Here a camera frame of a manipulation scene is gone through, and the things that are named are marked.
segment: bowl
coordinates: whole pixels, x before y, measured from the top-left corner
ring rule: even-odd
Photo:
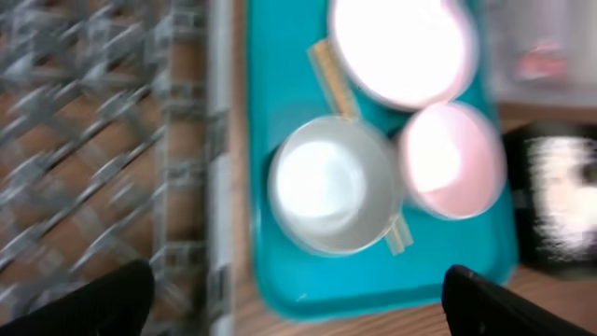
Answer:
[[[270,168],[269,194],[283,231],[323,255],[349,255],[379,241],[403,196],[390,142],[340,117],[293,132]]]
[[[454,0],[331,0],[328,31],[352,80],[391,108],[453,100],[477,69],[472,20]]]
[[[429,106],[409,120],[396,142],[409,201],[436,217],[478,216],[506,184],[499,134],[472,106]]]

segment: blue tray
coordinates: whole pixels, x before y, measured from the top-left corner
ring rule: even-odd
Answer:
[[[307,56],[307,48],[326,36],[327,1],[247,4],[253,259],[270,307],[294,320],[323,320],[433,303],[440,300],[444,273],[453,264],[506,282],[518,259],[508,191],[486,214],[464,221],[444,222],[405,209],[415,243],[396,257],[384,240],[350,257],[316,257],[281,232],[267,194],[271,157],[299,126],[331,113]],[[478,18],[480,5],[469,5]],[[482,78],[479,71],[459,100],[498,127]],[[364,118],[383,132],[399,130],[408,118],[358,90],[355,94]]]

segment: metal rack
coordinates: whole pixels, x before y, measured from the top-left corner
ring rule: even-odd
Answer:
[[[84,270],[96,258],[118,264],[143,258],[154,270],[159,300],[195,316],[152,314],[145,334],[195,334],[201,307],[191,297],[205,294],[211,334],[232,333],[225,136],[230,15],[229,0],[210,6],[193,0],[0,4],[0,100],[10,105],[0,130],[0,304],[9,311],[6,321],[83,286],[92,279]],[[180,43],[207,46],[206,79],[172,75]],[[97,107],[76,111],[81,101]],[[63,113],[69,108],[75,112]],[[187,122],[205,130],[195,139],[203,145],[173,154],[174,125]],[[23,139],[40,129],[52,141],[31,149]],[[105,144],[123,132],[126,141]],[[131,173],[143,171],[132,168],[137,161],[153,162],[152,183]],[[76,172],[85,183],[64,172]],[[172,240],[172,202],[187,194],[206,196],[200,197],[205,206],[196,204],[206,215],[190,220],[206,233]],[[32,215],[23,220],[23,212]],[[150,242],[138,244],[126,232],[148,217]],[[48,238],[64,222],[74,223],[88,242],[75,256]],[[2,272],[15,263],[33,268],[35,279],[4,283]],[[195,279],[200,289],[189,294],[177,283],[180,277]]]

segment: drying rack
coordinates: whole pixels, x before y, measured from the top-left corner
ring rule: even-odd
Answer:
[[[144,334],[232,333],[230,16],[230,0],[0,3],[1,323],[141,258]]]

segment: tray rim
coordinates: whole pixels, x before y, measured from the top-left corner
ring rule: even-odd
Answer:
[[[473,17],[475,19],[476,22],[475,25],[479,31],[480,35],[485,35],[484,33],[484,27],[479,27],[478,22],[479,21],[483,21],[483,19],[480,19],[479,16],[481,14],[479,14],[479,11],[481,10],[480,7],[482,7],[482,5],[479,5],[479,0],[463,0],[466,1],[466,7],[468,7],[468,10],[472,10],[475,13],[473,13]],[[267,193],[266,190],[261,190],[259,188],[257,188],[256,186],[256,181],[260,181],[262,178],[259,177],[260,171],[258,169],[254,169],[256,167],[258,167],[261,162],[264,160],[265,157],[267,157],[267,155],[265,157],[261,157],[258,158],[256,156],[256,151],[254,149],[255,146],[255,142],[254,141],[250,141],[251,138],[253,138],[253,134],[254,134],[254,128],[252,126],[252,120],[251,120],[251,116],[252,116],[252,110],[253,110],[253,98],[252,98],[252,86],[251,86],[251,77],[252,77],[252,70],[251,70],[251,55],[252,55],[252,41],[253,41],[253,21],[251,20],[253,11],[254,11],[254,3],[256,1],[252,1],[249,2],[247,5],[247,9],[245,11],[245,21],[246,21],[246,29],[245,29],[245,38],[246,38],[246,50],[244,51],[244,56],[246,57],[246,74],[247,76],[245,77],[245,85],[246,85],[246,115],[247,115],[247,131],[249,134],[249,139],[247,139],[249,141],[249,145],[248,145],[248,158],[249,158],[249,180],[248,182],[248,187],[249,187],[249,197],[250,197],[250,217],[249,217],[249,231],[250,231],[250,237],[252,240],[252,244],[251,244],[251,252],[252,252],[252,264],[254,266],[254,277],[256,278],[256,283],[257,283],[257,291],[261,294],[262,298],[264,299],[264,302],[266,302],[270,308],[277,313],[278,315],[281,315],[285,318],[288,318],[292,321],[296,321],[296,322],[317,322],[317,321],[327,321],[330,319],[343,319],[343,318],[352,318],[352,317],[357,317],[357,316],[361,316],[361,315],[370,315],[370,314],[376,314],[376,313],[385,313],[385,312],[391,312],[394,310],[399,310],[399,309],[406,309],[406,308],[413,308],[413,307],[417,307],[417,306],[424,306],[424,305],[428,305],[428,304],[433,304],[433,303],[437,303],[440,301],[441,299],[441,295],[439,295],[438,297],[434,297],[434,298],[428,298],[428,299],[423,299],[423,300],[417,300],[417,301],[400,301],[397,302],[395,304],[391,304],[391,305],[384,305],[384,306],[378,306],[375,307],[373,309],[371,308],[357,308],[357,309],[349,309],[349,310],[345,310],[345,311],[341,311],[341,312],[327,312],[325,314],[303,314],[300,312],[297,312],[296,310],[293,309],[289,309],[287,308],[288,305],[284,302],[282,302],[279,298],[276,297],[275,293],[273,293],[270,289],[269,289],[269,284],[266,281],[266,276],[263,275],[264,271],[262,270],[262,265],[261,265],[261,260],[262,260],[262,254],[263,254],[263,249],[260,248],[260,246],[262,245],[262,236],[259,234],[260,231],[260,227],[261,227],[261,199],[263,198],[263,193]],[[476,81],[475,78],[477,77],[482,77],[485,78],[487,76],[487,62],[488,62],[488,58],[486,55],[486,46],[483,45],[482,51],[480,52],[480,56],[479,56],[479,70],[477,71],[477,73],[474,75],[473,78],[473,82]],[[485,83],[483,81],[480,82],[480,85],[483,86]],[[488,101],[488,106],[491,108],[490,111],[487,111],[487,113],[484,113],[484,115],[486,115],[486,117],[489,118],[490,122],[492,123],[492,125],[494,127],[496,127],[499,130],[500,127],[500,120],[498,117],[498,114],[496,112],[496,108],[493,104],[493,99],[490,99],[490,97],[488,97],[488,95],[490,95],[490,92],[486,89],[482,90],[483,93],[485,94],[485,98]],[[510,203],[511,204],[511,192],[509,190],[509,183],[507,182],[500,197],[497,200],[497,203]],[[494,206],[492,206],[492,208],[489,211],[494,211],[494,208],[496,206],[496,204]],[[514,228],[514,213],[512,212],[509,215],[504,215],[506,217],[508,217],[509,221],[511,223],[511,225],[509,225],[510,227],[510,236],[514,239],[514,248],[511,249],[511,253],[509,253],[508,255],[502,255],[500,256],[500,260],[498,262],[496,262],[496,265],[498,265],[501,269],[503,269],[502,272],[500,272],[500,275],[490,279],[492,281],[494,281],[495,283],[498,283],[499,285],[503,285],[505,284],[513,275],[513,273],[516,270],[516,267],[519,264],[519,257],[518,257],[518,248],[516,246],[516,241],[515,241],[515,228]]]

